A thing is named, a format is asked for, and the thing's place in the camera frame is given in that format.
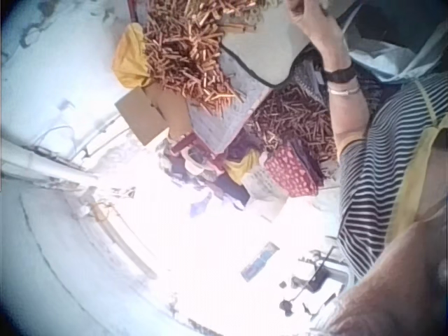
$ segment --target yellow bag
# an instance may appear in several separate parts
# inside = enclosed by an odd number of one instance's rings
[[[151,83],[144,54],[143,27],[129,24],[118,42],[113,58],[112,70],[125,88],[145,87]]]

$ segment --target wall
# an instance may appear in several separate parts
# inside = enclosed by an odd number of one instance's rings
[[[27,335],[196,335],[65,196],[2,181],[1,302]]]
[[[111,63],[129,21],[124,0],[18,1],[2,22],[2,136],[73,157],[127,92]]]

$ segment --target red polka dot fabric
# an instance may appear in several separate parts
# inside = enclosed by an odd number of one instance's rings
[[[307,167],[314,164],[306,162],[310,157],[298,157],[293,147],[286,145],[278,147],[266,160],[265,168],[272,179],[285,189],[290,197],[317,195],[318,187],[322,185],[320,176],[309,171]]]

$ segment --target black watch strap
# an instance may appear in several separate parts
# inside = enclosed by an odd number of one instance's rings
[[[324,71],[325,79],[328,82],[336,83],[336,84],[345,84],[351,81],[353,78],[356,77],[356,71],[355,67],[353,66],[353,63],[346,68],[346,69],[340,69],[336,70],[334,72],[327,72]]]

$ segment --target floor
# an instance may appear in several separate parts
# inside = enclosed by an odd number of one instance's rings
[[[129,146],[126,153],[134,151]],[[280,301],[293,292],[279,284],[291,278],[298,258],[325,250],[324,237],[337,234],[337,182],[327,181],[318,197],[289,199],[272,223],[216,198],[205,213],[190,218],[190,204],[207,193],[179,188],[159,170],[154,154],[134,153],[126,164],[115,153],[109,155],[117,160],[114,167],[99,166],[106,169],[103,179],[136,186],[134,199],[117,199],[115,208],[166,267],[180,315],[222,335],[288,335],[305,326],[308,315],[299,311],[286,318],[280,310]],[[279,251],[246,282],[241,271],[269,242]]]

